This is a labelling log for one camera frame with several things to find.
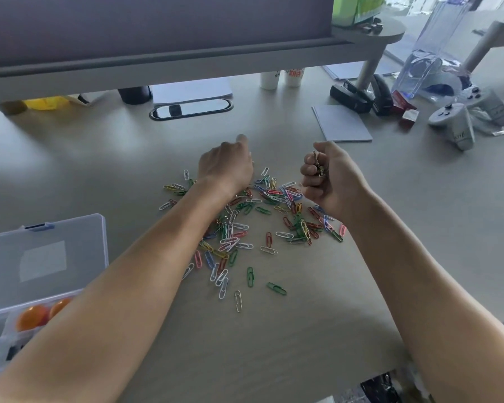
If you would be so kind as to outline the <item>person's left hand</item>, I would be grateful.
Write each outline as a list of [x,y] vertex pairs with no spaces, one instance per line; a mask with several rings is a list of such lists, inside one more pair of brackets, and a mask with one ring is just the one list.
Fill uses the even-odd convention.
[[220,144],[201,156],[197,181],[214,189],[219,196],[230,199],[249,185],[253,173],[251,152],[227,154],[222,152]]

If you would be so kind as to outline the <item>person's left forearm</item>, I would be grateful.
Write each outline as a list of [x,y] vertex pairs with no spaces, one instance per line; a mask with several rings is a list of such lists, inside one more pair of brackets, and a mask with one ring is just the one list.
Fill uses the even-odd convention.
[[250,178],[198,178],[0,373],[0,403],[114,403],[154,342],[186,266]]

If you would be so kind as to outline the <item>person's right forearm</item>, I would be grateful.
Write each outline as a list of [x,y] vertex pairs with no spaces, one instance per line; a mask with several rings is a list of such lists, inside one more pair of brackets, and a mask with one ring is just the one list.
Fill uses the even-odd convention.
[[344,187],[340,220],[437,403],[504,403],[504,325],[366,186]]

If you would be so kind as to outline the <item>black stapler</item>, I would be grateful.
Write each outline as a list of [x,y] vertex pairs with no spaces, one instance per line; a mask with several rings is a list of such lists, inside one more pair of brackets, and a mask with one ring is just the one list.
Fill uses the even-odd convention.
[[374,103],[369,94],[358,89],[355,84],[348,79],[343,80],[341,84],[332,85],[329,95],[339,104],[358,114],[369,113]]

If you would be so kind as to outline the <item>white paper sheet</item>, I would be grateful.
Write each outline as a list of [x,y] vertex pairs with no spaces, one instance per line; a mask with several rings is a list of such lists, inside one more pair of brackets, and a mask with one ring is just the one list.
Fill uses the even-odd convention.
[[233,96],[226,77],[151,85],[149,88],[155,107]]

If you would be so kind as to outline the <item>black hole punch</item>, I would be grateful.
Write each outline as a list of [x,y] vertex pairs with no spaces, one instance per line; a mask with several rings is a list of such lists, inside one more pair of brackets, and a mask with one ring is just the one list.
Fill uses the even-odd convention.
[[374,94],[372,109],[377,116],[387,116],[391,114],[394,106],[390,87],[380,74],[374,74],[370,85]]

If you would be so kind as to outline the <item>small red white packet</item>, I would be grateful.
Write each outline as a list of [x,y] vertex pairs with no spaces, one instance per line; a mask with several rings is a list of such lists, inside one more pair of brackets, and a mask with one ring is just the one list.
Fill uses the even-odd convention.
[[407,109],[404,111],[403,116],[399,120],[399,126],[403,130],[409,130],[414,126],[419,116],[417,109]]

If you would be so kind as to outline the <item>black object under partition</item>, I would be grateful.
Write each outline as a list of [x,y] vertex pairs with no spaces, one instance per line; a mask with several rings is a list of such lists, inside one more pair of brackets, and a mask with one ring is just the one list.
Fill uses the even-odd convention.
[[117,89],[121,100],[126,105],[142,105],[152,101],[153,95],[149,86],[137,86]]

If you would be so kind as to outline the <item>white game controller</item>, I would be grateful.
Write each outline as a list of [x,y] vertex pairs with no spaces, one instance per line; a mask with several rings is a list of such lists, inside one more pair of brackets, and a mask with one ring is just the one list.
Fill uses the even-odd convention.
[[444,131],[444,135],[461,151],[471,150],[475,146],[475,135],[467,107],[454,102],[437,109],[428,118],[431,127]]
[[487,114],[489,121],[504,127],[504,101],[491,88],[471,86],[464,89],[457,97],[457,102],[467,108],[478,108]]

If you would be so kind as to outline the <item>grey round shelf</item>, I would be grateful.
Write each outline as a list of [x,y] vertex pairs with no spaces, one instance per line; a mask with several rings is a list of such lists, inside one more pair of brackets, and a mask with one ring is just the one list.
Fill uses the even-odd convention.
[[363,62],[355,87],[366,90],[386,47],[402,39],[405,26],[391,17],[381,18],[377,24],[359,24],[351,27],[332,25],[331,34],[337,40],[347,41],[345,62]]

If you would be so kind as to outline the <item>dark grey desk partition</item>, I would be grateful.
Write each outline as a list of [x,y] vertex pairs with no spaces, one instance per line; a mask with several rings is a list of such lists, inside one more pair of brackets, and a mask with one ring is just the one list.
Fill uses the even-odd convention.
[[0,0],[0,103],[365,59],[334,0]]

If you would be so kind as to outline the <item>white stand leg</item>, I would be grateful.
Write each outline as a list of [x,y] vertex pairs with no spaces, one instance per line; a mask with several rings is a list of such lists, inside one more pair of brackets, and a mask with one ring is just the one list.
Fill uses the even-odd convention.
[[504,22],[494,21],[469,56],[462,63],[465,71],[473,72],[493,48],[504,47]]

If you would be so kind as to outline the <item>yellow bag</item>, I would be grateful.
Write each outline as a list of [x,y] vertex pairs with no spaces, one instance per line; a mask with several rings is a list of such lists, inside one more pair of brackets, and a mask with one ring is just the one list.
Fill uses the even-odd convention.
[[70,101],[63,96],[25,99],[23,102],[29,109],[36,111],[55,111],[65,108],[70,103]]

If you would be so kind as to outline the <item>clear plastic organizer box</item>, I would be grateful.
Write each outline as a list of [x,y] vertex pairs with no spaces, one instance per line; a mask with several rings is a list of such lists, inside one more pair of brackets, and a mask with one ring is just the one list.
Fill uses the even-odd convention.
[[74,297],[108,266],[100,214],[0,233],[0,372],[42,326],[18,331],[28,308]]

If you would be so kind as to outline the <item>orange ball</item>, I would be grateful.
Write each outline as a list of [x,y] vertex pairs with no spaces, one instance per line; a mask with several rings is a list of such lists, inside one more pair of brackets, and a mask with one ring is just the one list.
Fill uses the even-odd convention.
[[67,297],[67,298],[62,298],[55,302],[48,314],[48,320],[50,321],[52,318],[54,318],[59,312],[61,312],[68,304],[71,303],[71,301],[74,300],[74,297]]
[[50,309],[45,304],[35,304],[19,314],[15,323],[17,332],[33,330],[47,324]]

